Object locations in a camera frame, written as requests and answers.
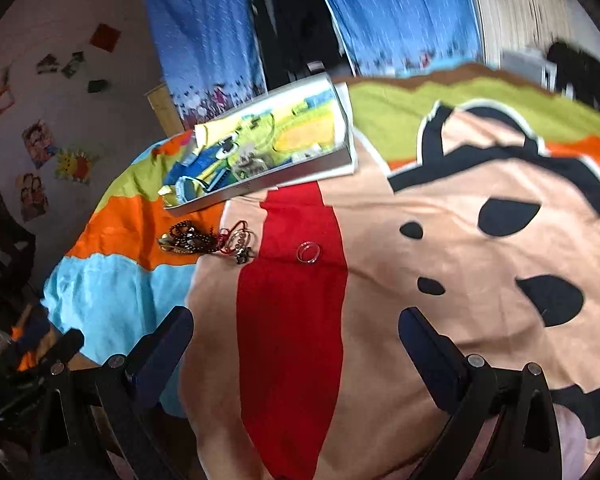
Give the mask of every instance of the red fabric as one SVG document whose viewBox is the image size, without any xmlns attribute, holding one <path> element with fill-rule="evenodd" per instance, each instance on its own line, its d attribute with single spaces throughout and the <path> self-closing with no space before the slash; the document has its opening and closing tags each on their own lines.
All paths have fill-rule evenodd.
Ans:
<svg viewBox="0 0 600 480">
<path fill-rule="evenodd" d="M 269 191 L 260 206 L 260 251 L 236 301 L 242 421 L 274 478 L 311 480 L 340 387 L 347 263 L 315 182 Z M 312 265 L 296 259 L 307 241 L 322 249 Z"/>
</svg>

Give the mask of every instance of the metal screw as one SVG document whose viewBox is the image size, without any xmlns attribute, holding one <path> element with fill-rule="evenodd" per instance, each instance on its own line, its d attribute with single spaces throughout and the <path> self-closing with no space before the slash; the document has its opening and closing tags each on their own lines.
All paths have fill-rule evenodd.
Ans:
<svg viewBox="0 0 600 480">
<path fill-rule="evenodd" d="M 528 368 L 533 375 L 540 375 L 542 373 L 542 368 L 536 363 L 529 363 L 526 368 Z"/>
<path fill-rule="evenodd" d="M 52 365 L 51 375 L 59 375 L 62 372 L 64 372 L 64 365 L 60 361 Z"/>
<path fill-rule="evenodd" d="M 474 368 L 482 368 L 484 366 L 484 359 L 478 354 L 471 354 L 466 360 Z"/>
<path fill-rule="evenodd" d="M 125 357 L 123 355 L 112 355 L 107 364 L 111 368 L 120 368 L 125 363 Z"/>
</svg>

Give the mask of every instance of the orange fabric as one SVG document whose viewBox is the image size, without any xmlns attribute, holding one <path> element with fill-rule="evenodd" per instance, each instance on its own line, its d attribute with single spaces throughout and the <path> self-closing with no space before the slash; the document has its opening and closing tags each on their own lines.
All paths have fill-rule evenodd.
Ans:
<svg viewBox="0 0 600 480">
<path fill-rule="evenodd" d="M 579 156 L 588 155 L 593 158 L 600 167 L 600 138 L 589 136 L 573 144 L 557 144 L 547 142 L 547 148 L 553 156 Z"/>
<path fill-rule="evenodd" d="M 17 341 L 24 334 L 24 330 L 19 326 L 11 327 L 11 339 Z M 24 372 L 25 370 L 29 370 L 29 368 L 33 368 L 36 365 L 36 353 L 33 350 L 29 350 L 22 356 L 22 360 L 18 365 L 18 371 Z"/>
<path fill-rule="evenodd" d="M 397 170 L 398 168 L 406 166 L 407 164 L 409 164 L 410 162 L 413 162 L 414 160 L 416 160 L 416 159 L 415 158 L 402 158 L 400 160 L 389 160 L 387 162 L 387 165 L 389 166 L 390 170 Z"/>
<path fill-rule="evenodd" d="M 121 254 L 146 270 L 161 264 L 194 264 L 196 254 L 173 254 L 160 249 L 156 240 L 181 220 L 191 220 L 203 231 L 218 231 L 224 203 L 174 218 L 164 210 L 162 199 L 149 202 L 142 196 L 112 196 L 107 205 L 89 220 L 67 256 L 89 258 L 94 253 Z"/>
<path fill-rule="evenodd" d="M 171 137 L 171 139 L 167 140 L 165 143 L 152 149 L 151 154 L 153 156 L 175 155 L 180 151 L 182 146 L 189 142 L 192 133 L 193 130 L 187 130 L 186 132 Z"/>
</svg>

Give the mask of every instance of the blue curtain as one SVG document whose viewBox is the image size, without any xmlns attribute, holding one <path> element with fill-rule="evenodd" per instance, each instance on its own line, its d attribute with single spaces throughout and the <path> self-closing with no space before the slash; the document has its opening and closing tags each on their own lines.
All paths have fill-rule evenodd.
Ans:
<svg viewBox="0 0 600 480">
<path fill-rule="evenodd" d="M 144 0 L 162 74 L 192 127 L 265 91 L 248 0 Z"/>
<path fill-rule="evenodd" d="M 407 76 L 480 53 L 472 0 L 327 0 L 358 75 Z"/>
</svg>

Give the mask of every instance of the white wall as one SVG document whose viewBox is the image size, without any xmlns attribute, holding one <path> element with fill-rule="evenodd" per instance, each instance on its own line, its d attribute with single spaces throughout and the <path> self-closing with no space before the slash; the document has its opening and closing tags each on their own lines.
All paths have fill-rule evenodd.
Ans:
<svg viewBox="0 0 600 480">
<path fill-rule="evenodd" d="M 88 44 L 99 23 L 122 32 L 112 54 Z M 86 63 L 71 80 L 36 73 L 36 63 L 55 54 L 60 63 L 83 50 Z M 56 160 L 41 169 L 49 212 L 24 226 L 36 239 L 32 283 L 41 286 L 71 248 L 111 181 L 164 133 L 144 93 L 157 85 L 160 65 L 142 0 L 16 0 L 0 21 L 0 67 L 11 65 L 16 100 L 0 117 L 0 187 L 21 220 L 16 176 L 33 171 L 22 131 L 39 119 L 60 146 L 96 153 L 90 186 L 56 180 Z M 111 88 L 87 94 L 89 79 Z"/>
</svg>

